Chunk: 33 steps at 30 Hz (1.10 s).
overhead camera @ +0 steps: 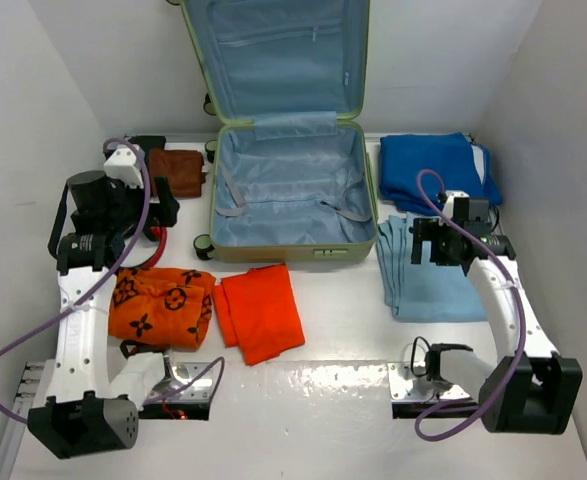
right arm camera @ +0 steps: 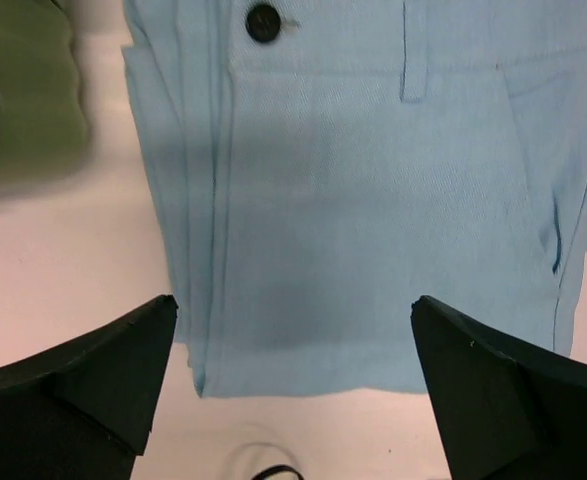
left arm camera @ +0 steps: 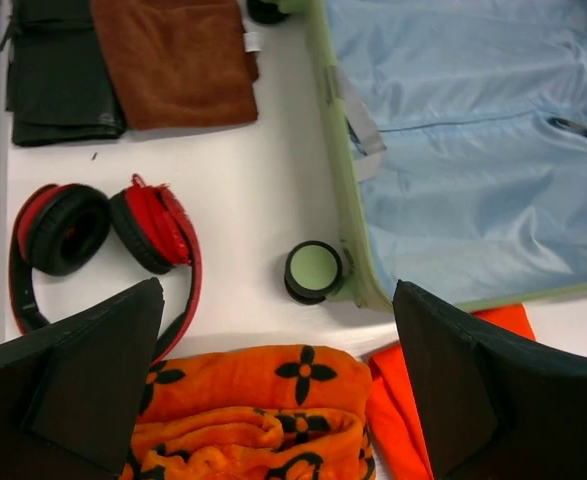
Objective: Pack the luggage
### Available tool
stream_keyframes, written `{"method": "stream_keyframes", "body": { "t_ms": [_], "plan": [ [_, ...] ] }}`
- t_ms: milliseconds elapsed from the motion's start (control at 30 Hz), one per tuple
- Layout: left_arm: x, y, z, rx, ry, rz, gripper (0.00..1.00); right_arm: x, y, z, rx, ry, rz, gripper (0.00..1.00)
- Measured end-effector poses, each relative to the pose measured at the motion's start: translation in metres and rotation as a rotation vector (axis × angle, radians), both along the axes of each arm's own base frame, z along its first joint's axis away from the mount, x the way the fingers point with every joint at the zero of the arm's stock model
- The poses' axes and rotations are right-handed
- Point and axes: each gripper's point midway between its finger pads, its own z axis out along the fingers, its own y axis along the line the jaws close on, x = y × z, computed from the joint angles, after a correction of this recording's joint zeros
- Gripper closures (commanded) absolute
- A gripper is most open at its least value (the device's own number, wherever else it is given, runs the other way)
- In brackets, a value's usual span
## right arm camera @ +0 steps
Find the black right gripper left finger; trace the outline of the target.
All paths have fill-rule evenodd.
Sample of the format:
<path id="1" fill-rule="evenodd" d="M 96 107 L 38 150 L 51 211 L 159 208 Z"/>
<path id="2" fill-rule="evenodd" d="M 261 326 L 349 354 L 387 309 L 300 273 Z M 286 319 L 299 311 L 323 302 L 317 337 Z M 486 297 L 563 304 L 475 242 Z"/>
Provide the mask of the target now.
<path id="1" fill-rule="evenodd" d="M 0 367 L 0 480 L 130 478 L 152 430 L 177 310 L 160 295 Z"/>

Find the light blue trousers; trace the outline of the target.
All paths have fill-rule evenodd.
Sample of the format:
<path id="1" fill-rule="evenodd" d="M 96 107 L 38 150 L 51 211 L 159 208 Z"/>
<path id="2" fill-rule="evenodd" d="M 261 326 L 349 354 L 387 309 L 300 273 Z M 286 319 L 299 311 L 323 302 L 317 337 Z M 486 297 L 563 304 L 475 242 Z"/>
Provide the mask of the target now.
<path id="1" fill-rule="evenodd" d="M 124 15 L 198 395 L 420 392 L 423 295 L 570 352 L 587 1 L 128 1 Z"/>

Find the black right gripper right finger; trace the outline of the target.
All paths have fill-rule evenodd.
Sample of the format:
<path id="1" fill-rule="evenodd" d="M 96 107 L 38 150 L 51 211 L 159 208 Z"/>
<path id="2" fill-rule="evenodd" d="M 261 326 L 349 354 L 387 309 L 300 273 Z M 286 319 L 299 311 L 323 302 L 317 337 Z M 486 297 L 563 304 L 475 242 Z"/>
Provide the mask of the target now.
<path id="1" fill-rule="evenodd" d="M 411 326 L 452 478 L 587 479 L 587 364 L 430 296 Z"/>

